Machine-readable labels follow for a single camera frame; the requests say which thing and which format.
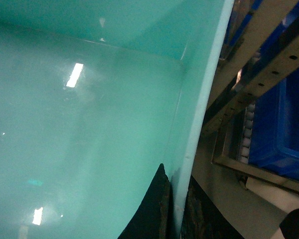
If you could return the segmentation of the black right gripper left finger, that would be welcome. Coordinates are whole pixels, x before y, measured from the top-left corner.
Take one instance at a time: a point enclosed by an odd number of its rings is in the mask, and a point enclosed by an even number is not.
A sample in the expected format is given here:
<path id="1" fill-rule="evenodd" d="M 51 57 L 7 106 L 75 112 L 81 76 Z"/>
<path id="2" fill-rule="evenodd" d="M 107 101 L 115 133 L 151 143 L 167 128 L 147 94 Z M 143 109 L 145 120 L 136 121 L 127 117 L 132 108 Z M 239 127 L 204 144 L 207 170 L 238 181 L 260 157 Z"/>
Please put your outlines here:
<path id="1" fill-rule="evenodd" d="M 170 202 L 170 181 L 161 163 L 136 213 L 120 239 L 165 239 Z"/>

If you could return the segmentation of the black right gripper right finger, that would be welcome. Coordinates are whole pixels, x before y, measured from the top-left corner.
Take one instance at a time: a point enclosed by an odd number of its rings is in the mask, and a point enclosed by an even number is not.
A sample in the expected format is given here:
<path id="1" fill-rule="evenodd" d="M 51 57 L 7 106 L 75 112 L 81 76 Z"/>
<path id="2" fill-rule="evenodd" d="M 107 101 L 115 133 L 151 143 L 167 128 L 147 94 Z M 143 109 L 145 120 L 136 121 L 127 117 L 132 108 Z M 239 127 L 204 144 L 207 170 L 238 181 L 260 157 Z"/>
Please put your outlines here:
<path id="1" fill-rule="evenodd" d="M 190 177 L 181 226 L 182 239 L 242 239 L 194 177 Z"/>

